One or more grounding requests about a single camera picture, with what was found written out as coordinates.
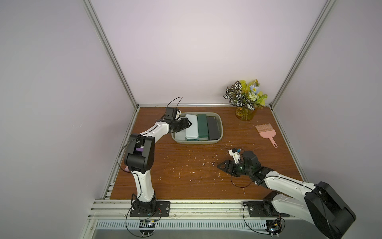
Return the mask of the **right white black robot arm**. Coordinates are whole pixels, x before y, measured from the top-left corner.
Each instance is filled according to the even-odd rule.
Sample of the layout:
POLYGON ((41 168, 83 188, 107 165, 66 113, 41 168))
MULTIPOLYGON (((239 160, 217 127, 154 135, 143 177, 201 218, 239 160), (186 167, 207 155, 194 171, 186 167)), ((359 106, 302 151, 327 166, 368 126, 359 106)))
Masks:
POLYGON ((264 167, 252 151, 230 149, 232 157, 217 165, 231 177, 247 176, 257 186, 271 192, 262 202, 245 202, 251 217, 275 217, 275 226, 268 226, 270 235, 283 229, 283 217, 293 216, 309 222, 329 239, 340 239, 356 221, 356 214, 327 183, 299 181, 264 167))

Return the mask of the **black pencil case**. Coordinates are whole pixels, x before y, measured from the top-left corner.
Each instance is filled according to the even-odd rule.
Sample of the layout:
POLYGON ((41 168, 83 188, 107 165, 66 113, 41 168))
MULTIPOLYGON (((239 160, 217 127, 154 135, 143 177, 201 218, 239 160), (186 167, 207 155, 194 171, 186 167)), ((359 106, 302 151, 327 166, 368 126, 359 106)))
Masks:
POLYGON ((209 131, 209 140, 218 140, 220 138, 220 131, 216 117, 208 116, 208 131, 209 131))

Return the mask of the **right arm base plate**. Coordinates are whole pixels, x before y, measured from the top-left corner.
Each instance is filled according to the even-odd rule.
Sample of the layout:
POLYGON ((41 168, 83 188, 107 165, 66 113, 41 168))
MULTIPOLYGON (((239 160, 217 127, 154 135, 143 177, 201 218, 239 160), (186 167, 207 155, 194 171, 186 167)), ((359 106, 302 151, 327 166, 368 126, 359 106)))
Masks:
POLYGON ((249 212, 250 217, 290 217, 289 214, 278 212, 270 202, 249 201, 244 202, 243 205, 248 208, 247 211, 249 212))

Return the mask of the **dark green pencil case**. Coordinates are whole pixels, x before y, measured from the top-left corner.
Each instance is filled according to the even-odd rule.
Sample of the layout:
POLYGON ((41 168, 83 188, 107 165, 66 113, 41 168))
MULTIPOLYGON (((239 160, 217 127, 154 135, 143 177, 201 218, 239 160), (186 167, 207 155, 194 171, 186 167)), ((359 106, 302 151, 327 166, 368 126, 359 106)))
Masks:
POLYGON ((199 141, 204 141, 209 139, 209 130, 208 130, 208 121, 206 114, 198 114, 198 132, 199 132, 199 141))

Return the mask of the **white light-blue pencil case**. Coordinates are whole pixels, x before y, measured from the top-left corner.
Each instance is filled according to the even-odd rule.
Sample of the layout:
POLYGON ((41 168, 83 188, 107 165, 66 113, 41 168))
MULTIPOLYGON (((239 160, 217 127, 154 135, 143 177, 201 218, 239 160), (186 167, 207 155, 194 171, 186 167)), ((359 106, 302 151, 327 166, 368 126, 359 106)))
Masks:
POLYGON ((190 121, 191 126, 186 129, 186 139, 198 140, 199 128, 198 117, 196 115, 186 114, 186 118, 190 121))

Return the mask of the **translucent pencil case front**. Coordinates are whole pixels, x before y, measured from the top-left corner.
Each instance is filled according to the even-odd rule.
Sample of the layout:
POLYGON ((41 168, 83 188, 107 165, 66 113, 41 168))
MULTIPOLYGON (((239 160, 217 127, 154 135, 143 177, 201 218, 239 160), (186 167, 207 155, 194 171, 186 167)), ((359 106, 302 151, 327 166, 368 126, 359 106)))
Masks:
POLYGON ((175 133, 175 141, 186 141, 186 130, 175 133))

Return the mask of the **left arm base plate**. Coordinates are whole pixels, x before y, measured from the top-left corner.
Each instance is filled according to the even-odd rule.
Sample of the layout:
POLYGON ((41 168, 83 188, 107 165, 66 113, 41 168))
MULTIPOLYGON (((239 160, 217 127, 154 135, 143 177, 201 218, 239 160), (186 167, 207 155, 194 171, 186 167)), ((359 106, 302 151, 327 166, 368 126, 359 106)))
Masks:
POLYGON ((170 201, 152 201, 142 202, 134 201, 132 209, 129 213, 130 217, 169 217, 170 214, 170 201))

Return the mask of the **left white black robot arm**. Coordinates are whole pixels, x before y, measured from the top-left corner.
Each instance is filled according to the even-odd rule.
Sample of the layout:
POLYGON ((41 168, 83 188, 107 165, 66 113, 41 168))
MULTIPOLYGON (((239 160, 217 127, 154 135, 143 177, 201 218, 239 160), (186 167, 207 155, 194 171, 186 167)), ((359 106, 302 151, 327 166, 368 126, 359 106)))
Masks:
POLYGON ((136 184, 137 194, 132 196, 132 209, 135 212, 153 214, 157 209, 150 172, 154 164, 155 143, 169 133, 179 132, 193 125, 189 119, 181 117, 179 109, 167 107, 164 115, 151 128, 130 135, 124 164, 136 184))

